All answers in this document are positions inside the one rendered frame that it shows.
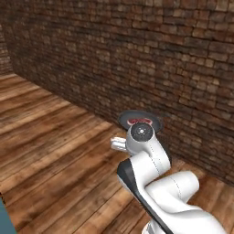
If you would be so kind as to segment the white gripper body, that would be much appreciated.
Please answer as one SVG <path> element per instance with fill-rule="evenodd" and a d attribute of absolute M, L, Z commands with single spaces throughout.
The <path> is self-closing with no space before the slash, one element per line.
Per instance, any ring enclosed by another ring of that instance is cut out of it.
<path fill-rule="evenodd" d="M 126 139 L 122 137 L 111 138 L 111 149 L 126 152 Z"/>

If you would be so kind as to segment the black frying pan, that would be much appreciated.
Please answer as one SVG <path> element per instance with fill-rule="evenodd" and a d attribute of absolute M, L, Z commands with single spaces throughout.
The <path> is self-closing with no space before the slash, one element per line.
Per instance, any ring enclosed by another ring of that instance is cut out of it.
<path fill-rule="evenodd" d="M 126 111 L 124 111 L 119 115 L 118 122 L 123 129 L 128 130 L 132 125 L 129 125 L 127 123 L 127 120 L 138 119 L 138 118 L 150 119 L 153 122 L 151 126 L 154 128 L 154 131 L 156 133 L 162 131 L 164 128 L 164 124 L 160 120 L 159 117 L 157 117 L 156 115 L 154 115 L 150 112 L 146 112 L 146 111 L 142 111 L 142 110 L 126 110 Z"/>

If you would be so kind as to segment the red steak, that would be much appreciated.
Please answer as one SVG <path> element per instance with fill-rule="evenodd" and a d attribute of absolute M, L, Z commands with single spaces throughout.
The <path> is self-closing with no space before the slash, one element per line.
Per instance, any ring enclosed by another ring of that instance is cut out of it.
<path fill-rule="evenodd" d="M 150 124 L 150 125 L 152 125 L 152 123 L 153 123 L 150 119 L 147 119 L 147 118 L 138 118 L 138 119 L 129 119 L 129 120 L 127 120 L 127 123 L 129 125 L 134 125 L 134 124 L 136 124 L 138 122 L 144 122 L 144 123 L 147 123 L 147 124 Z"/>

